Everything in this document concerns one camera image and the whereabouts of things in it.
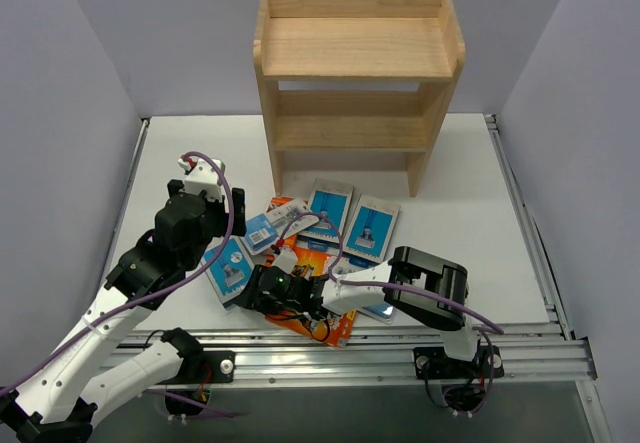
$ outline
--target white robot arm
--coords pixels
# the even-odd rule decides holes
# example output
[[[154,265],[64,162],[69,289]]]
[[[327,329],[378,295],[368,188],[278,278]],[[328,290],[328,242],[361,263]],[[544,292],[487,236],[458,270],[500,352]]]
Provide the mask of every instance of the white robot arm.
[[[84,442],[109,413],[150,386],[193,371],[202,347],[186,331],[176,328],[135,358],[95,376],[101,364],[164,299],[151,298],[119,312],[99,325],[96,318],[132,300],[153,295],[184,280],[198,265],[207,245],[227,230],[221,181],[204,159],[181,158],[184,180],[172,180],[169,200],[155,217],[154,229],[120,258],[95,300],[60,343],[79,332],[82,338],[13,391],[2,390],[0,420],[22,442]],[[224,165],[212,161],[220,170]],[[233,234],[244,234],[244,192],[232,192]]]

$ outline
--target wooden shelf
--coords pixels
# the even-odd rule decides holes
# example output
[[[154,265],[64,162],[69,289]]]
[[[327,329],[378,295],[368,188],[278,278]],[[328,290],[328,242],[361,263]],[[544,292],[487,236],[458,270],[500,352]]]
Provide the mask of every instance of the wooden shelf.
[[[416,93],[281,91],[276,150],[425,151],[429,138]]]
[[[449,81],[437,18],[273,18],[265,78]]]
[[[276,193],[282,153],[406,153],[415,195],[465,58],[451,0],[261,0],[253,59]],[[416,92],[280,90],[284,80],[417,81]]]

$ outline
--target snack package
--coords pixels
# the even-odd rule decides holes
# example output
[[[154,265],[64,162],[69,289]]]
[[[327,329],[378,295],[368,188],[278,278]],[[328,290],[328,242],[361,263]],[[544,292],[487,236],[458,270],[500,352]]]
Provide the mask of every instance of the snack package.
[[[327,253],[305,248],[294,248],[293,251],[298,256],[298,264],[294,267],[293,274],[306,278],[324,274],[327,260],[332,257]],[[269,256],[266,265],[271,265],[274,259],[273,256]],[[329,346],[344,347],[353,331],[356,315],[357,312],[353,310],[342,316],[334,315],[318,322],[307,318],[290,319],[292,315],[287,312],[268,315],[267,320]]]

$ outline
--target white wall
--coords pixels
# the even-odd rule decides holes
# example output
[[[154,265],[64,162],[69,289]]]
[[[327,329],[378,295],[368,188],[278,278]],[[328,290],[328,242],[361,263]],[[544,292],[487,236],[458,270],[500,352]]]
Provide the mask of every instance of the white wall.
[[[625,442],[640,439],[639,42],[639,0],[561,0],[500,127]]]
[[[0,125],[2,386],[95,295],[140,129],[76,0],[0,0]]]
[[[78,0],[143,116],[259,113],[258,0]],[[467,43],[453,111],[502,108],[558,0],[454,0]]]

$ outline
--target metal extrusion rail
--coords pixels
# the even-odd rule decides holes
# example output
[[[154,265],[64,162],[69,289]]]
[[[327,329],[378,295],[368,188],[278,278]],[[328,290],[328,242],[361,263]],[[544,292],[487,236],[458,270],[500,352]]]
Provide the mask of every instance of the metal extrusion rail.
[[[504,336],[493,338],[506,373],[499,383],[595,377],[588,344],[565,340],[557,321],[507,325],[505,330]],[[442,346],[437,334],[417,328],[356,330],[349,345],[340,350],[278,329],[191,333],[208,351],[236,353],[234,382],[224,385],[229,388],[419,385],[422,382],[415,377],[412,349]],[[141,351],[147,335],[130,335],[105,362],[105,369]]]

